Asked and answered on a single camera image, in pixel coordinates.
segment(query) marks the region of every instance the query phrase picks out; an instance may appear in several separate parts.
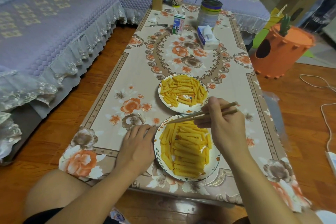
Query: green mat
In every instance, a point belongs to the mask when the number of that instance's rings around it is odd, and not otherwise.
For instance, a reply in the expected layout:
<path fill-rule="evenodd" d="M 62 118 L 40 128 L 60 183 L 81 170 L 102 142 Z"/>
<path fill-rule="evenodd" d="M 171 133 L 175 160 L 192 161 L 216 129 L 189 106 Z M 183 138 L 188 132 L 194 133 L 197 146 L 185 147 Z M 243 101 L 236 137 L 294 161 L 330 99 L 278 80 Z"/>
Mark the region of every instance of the green mat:
<path fill-rule="evenodd" d="M 268 34 L 268 29 L 262 29 L 255 37 L 253 40 L 253 46 L 252 48 L 257 49 L 261 42 L 265 39 L 266 35 Z M 306 51 L 303 56 L 309 57 L 309 58 L 314 58 L 314 54 L 308 50 Z"/>

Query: wooden chopstick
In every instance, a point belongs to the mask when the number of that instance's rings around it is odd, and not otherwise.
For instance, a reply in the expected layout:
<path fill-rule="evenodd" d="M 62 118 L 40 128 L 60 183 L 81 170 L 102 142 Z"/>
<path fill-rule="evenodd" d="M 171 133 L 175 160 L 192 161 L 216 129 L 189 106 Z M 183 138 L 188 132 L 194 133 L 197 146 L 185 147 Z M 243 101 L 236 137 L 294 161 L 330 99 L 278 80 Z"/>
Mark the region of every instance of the wooden chopstick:
<path fill-rule="evenodd" d="M 226 105 L 221 105 L 220 106 L 220 109 L 223 110 L 223 109 L 226 109 L 226 108 L 229 108 L 231 106 L 235 106 L 237 105 L 238 103 L 237 102 L 232 102 L 232 103 L 228 103 Z M 195 116 L 199 116 L 199 115 L 202 115 L 202 114 L 209 114 L 209 111 L 206 111 L 206 112 L 203 112 L 203 111 L 200 111 L 200 112 L 196 112 L 196 113 L 193 113 L 193 114 L 190 114 L 188 116 L 184 116 L 182 118 L 177 118 L 175 119 L 174 121 L 180 121 L 180 120 L 185 120 L 187 118 L 191 118 L 191 117 L 195 117 Z"/>
<path fill-rule="evenodd" d="M 226 105 L 221 105 L 220 109 L 221 110 L 226 109 L 226 108 L 235 106 L 237 104 L 238 104 L 237 102 L 232 102 L 232 103 L 228 103 Z M 237 112 L 237 110 L 224 111 L 224 112 L 222 112 L 222 115 L 232 114 L 232 113 L 235 113 L 235 112 Z M 188 121 L 188 120 L 203 120 L 203 119 L 206 119 L 206 118 L 210 118 L 209 111 L 206 111 L 206 112 L 200 111 L 200 112 L 193 113 L 191 115 L 188 115 L 188 116 L 185 116 L 185 117 L 182 117 L 182 118 L 177 118 L 175 120 L 172 120 L 172 121 L 168 122 L 167 124 L 178 123 L 178 122 L 183 122 L 183 121 Z"/>
<path fill-rule="evenodd" d="M 237 109 L 234 109 L 234 110 L 229 110 L 229 111 L 224 111 L 222 112 L 222 115 L 227 115 L 227 114 L 234 114 L 238 112 Z M 205 115 L 202 115 L 202 116 L 197 116 L 197 117 L 191 117 L 191 118 L 188 118 L 188 117 L 185 117 L 183 120 L 172 120 L 170 122 L 167 122 L 166 124 L 171 124 L 171 123 L 180 123 L 180 122 L 183 122 L 183 121 L 190 121 L 190 120 L 203 120 L 203 119 L 210 119 L 210 114 L 205 114 Z"/>

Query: floral-rimmed plate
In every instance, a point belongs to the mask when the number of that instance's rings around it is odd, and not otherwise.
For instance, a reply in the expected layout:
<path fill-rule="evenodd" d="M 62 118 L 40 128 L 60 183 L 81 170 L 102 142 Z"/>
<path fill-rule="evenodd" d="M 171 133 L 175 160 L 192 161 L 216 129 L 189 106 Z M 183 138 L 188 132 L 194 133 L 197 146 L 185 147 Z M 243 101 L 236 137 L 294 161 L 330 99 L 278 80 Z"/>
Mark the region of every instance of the floral-rimmed plate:
<path fill-rule="evenodd" d="M 210 175 L 212 175 L 212 173 L 218 167 L 219 160 L 221 158 L 221 153 L 216 148 L 216 146 L 213 144 L 212 138 L 211 138 L 212 149 L 209 150 L 209 163 L 205 165 L 204 172 L 201 175 L 199 175 L 199 177 L 197 177 L 197 178 L 190 178 L 190 177 L 186 177 L 186 176 L 175 175 L 173 173 L 173 171 L 169 169 L 169 167 L 166 165 L 166 163 L 161 158 L 160 136 L 163 133 L 164 129 L 166 128 L 167 122 L 175 120 L 177 118 L 182 118 L 182 117 L 185 117 L 185 116 L 187 116 L 187 115 L 179 114 L 179 115 L 171 116 L 170 118 L 168 118 L 164 122 L 162 122 L 162 124 L 160 125 L 160 127 L 156 131 L 156 134 L 155 134 L 155 137 L 154 137 L 154 153 L 155 153 L 155 157 L 156 157 L 158 163 L 160 164 L 160 166 L 163 168 L 164 171 L 166 171 L 172 177 L 174 177 L 174 178 L 176 178 L 180 181 L 183 181 L 183 182 L 199 182 L 201 180 L 204 180 L 204 179 L 208 178 Z M 211 129 L 210 128 L 208 128 L 208 132 L 210 133 L 210 137 L 211 137 Z"/>
<path fill-rule="evenodd" d="M 168 79 L 168 78 L 173 78 L 174 76 L 177 76 L 177 75 L 181 75 L 181 74 L 173 74 L 173 75 L 167 76 L 167 77 L 165 78 L 165 80 Z M 183 75 L 187 75 L 188 77 L 192 77 L 192 78 L 196 79 L 197 81 L 200 82 L 201 86 L 204 87 L 207 96 L 206 96 L 206 98 L 205 98 L 205 100 L 203 101 L 202 104 L 195 104 L 195 105 L 193 105 L 193 106 L 189 106 L 189 105 L 187 105 L 187 104 L 184 104 L 184 103 L 180 103 L 180 102 L 179 102 L 179 104 L 178 104 L 177 107 L 174 107 L 174 106 L 172 106 L 172 105 L 170 105 L 170 104 L 167 104 L 167 103 L 163 100 L 163 96 L 160 94 L 160 90 L 161 90 L 161 87 L 162 87 L 162 81 L 160 82 L 159 87 L 158 87 L 158 89 L 157 89 L 157 91 L 158 91 L 158 93 L 159 93 L 159 97 L 160 97 L 162 103 L 163 103 L 166 107 L 172 109 L 172 110 L 175 111 L 175 112 L 178 112 L 178 113 L 184 113 L 184 114 L 191 114 L 191 113 L 199 112 L 199 111 L 201 110 L 201 108 L 202 108 L 206 103 L 208 103 L 208 99 L 209 99 L 209 91 L 208 91 L 208 88 L 207 88 L 207 86 L 205 86 L 205 84 L 204 84 L 201 80 L 197 79 L 196 77 L 193 77 L 193 76 L 188 75 L 188 74 L 183 74 Z"/>

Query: white power cord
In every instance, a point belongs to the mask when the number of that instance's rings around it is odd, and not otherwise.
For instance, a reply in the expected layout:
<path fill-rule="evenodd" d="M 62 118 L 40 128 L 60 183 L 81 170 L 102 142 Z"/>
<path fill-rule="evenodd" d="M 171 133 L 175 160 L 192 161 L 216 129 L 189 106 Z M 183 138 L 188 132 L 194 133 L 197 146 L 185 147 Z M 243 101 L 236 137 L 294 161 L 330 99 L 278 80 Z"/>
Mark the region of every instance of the white power cord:
<path fill-rule="evenodd" d="M 313 85 L 313 84 L 310 84 L 309 82 L 306 82 L 304 79 L 302 79 L 302 76 L 303 76 L 303 75 L 304 75 L 304 76 L 310 76 L 310 77 L 317 77 L 317 78 L 320 78 L 320 79 L 322 79 L 323 81 L 326 82 L 327 86 L 315 86 L 315 85 Z M 316 76 L 316 75 L 308 75 L 308 74 L 300 74 L 299 77 L 300 77 L 300 79 L 301 79 L 302 81 L 304 81 L 306 84 L 309 84 L 309 85 L 311 85 L 311 86 L 313 86 L 313 87 L 316 87 L 316 88 L 330 88 L 332 91 L 336 92 L 336 87 L 330 86 L 330 84 L 329 84 L 325 79 L 323 79 L 322 77 L 319 77 L 319 76 Z M 330 145 L 330 143 L 331 143 L 331 141 L 332 141 L 333 133 L 332 133 L 332 131 L 331 131 L 331 128 L 330 128 L 330 126 L 329 126 L 329 124 L 328 124 L 328 122 L 327 122 L 326 116 L 325 116 L 324 111 L 323 111 L 323 107 L 324 107 L 325 105 L 336 105 L 336 103 L 332 103 L 332 104 L 323 104 L 323 105 L 321 105 L 321 107 L 320 107 L 320 109 L 321 109 L 321 113 L 322 113 L 322 116 L 323 116 L 323 119 L 324 119 L 324 122 L 325 122 L 325 124 L 327 125 L 328 130 L 329 130 L 329 140 L 328 140 L 328 142 L 327 142 L 327 151 L 325 152 L 325 155 L 327 156 L 327 159 L 328 159 L 328 161 L 329 161 L 329 163 L 330 163 L 330 166 L 331 166 L 331 168 L 332 168 L 333 171 L 334 171 L 334 175 L 336 176 L 336 154 L 334 154 L 333 152 L 331 152 L 331 151 L 329 150 L 329 145 Z"/>

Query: table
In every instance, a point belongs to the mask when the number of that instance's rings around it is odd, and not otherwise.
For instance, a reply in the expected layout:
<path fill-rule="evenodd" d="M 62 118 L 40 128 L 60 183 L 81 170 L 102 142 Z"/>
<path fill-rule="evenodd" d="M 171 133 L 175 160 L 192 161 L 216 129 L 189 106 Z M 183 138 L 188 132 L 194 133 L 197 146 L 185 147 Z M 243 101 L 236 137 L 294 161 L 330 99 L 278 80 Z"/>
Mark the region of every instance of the table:
<path fill-rule="evenodd" d="M 220 45 L 216 50 L 205 51 L 192 27 L 199 6 L 183 5 L 182 8 L 186 11 L 182 36 L 170 33 L 172 7 L 165 4 L 161 12 L 147 11 L 59 160 L 59 168 L 90 185 L 106 177 L 114 166 L 127 130 L 140 124 L 159 126 L 176 114 L 161 103 L 157 86 L 166 76 L 183 72 L 202 80 L 210 95 L 239 103 L 238 108 L 245 115 L 246 143 L 253 158 L 287 205 L 300 212 L 309 203 L 301 193 L 279 141 L 233 14 L 221 11 L 214 29 Z M 146 27 L 152 24 L 149 20 L 154 17 L 170 26 Z M 210 177 L 197 183 L 177 181 L 154 162 L 131 188 L 210 203 L 242 204 L 224 158 Z"/>

